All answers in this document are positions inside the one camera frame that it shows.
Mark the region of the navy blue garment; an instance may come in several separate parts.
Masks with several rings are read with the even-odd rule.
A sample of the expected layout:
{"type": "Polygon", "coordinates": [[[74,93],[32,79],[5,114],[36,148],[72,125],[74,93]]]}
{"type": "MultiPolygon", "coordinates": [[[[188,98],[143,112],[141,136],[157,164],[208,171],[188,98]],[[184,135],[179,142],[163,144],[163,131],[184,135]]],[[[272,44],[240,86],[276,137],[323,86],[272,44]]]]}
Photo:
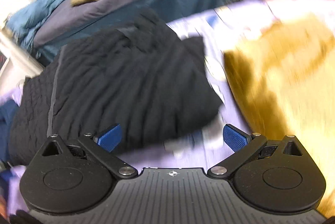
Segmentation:
{"type": "Polygon", "coordinates": [[[9,135],[11,124],[13,122],[14,116],[19,109],[19,106],[14,100],[9,100],[1,105],[1,128],[0,128],[0,138],[1,138],[1,162],[9,161],[9,135]]]}

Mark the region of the lavender printed bed sheet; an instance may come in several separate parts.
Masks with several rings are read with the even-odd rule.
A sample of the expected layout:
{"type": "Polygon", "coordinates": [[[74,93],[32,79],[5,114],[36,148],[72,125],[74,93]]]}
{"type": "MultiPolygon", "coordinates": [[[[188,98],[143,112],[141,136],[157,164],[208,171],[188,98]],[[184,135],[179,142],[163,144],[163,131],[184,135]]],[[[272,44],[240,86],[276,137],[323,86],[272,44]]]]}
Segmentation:
{"type": "MultiPolygon", "coordinates": [[[[313,14],[275,20],[219,53],[250,128],[295,133],[310,149],[327,183],[320,211],[334,215],[334,32],[313,14]]],[[[203,130],[223,106],[206,63],[202,37],[180,39],[151,11],[74,40],[25,81],[1,155],[27,165],[48,133],[75,139],[113,124],[120,153],[203,130]]]]}

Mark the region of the black quilted jacket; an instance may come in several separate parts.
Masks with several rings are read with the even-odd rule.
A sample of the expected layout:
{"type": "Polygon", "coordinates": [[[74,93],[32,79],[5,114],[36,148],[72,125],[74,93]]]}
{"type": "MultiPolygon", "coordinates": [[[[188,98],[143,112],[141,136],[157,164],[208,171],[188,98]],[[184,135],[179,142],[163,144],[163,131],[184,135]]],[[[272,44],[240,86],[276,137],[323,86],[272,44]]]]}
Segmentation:
{"type": "Polygon", "coordinates": [[[181,40],[146,9],[130,23],[63,46],[25,80],[9,135],[14,165],[28,165],[47,137],[74,140],[121,127],[118,153],[194,133],[222,100],[207,80],[201,37],[181,40]]]}

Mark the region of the golden yellow blanket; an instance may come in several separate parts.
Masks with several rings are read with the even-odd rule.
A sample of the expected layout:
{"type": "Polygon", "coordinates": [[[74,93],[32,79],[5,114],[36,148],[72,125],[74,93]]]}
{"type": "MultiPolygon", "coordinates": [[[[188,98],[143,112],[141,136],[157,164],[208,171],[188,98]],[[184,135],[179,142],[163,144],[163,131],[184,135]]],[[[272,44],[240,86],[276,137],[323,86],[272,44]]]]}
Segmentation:
{"type": "Polygon", "coordinates": [[[277,21],[224,53],[229,86],[250,128],[296,136],[326,180],[318,210],[334,215],[334,32],[313,14],[277,21]]]}

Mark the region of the grey purple blanket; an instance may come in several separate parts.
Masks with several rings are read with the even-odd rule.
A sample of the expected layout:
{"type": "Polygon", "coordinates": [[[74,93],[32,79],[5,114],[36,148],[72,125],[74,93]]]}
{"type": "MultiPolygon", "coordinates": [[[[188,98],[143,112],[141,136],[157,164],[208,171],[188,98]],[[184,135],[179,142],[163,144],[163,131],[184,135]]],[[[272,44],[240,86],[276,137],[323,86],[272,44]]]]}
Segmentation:
{"type": "Polygon", "coordinates": [[[70,0],[65,0],[39,28],[33,39],[33,46],[39,48],[90,20],[98,19],[134,1],[137,0],[98,0],[72,6],[70,0]]]}

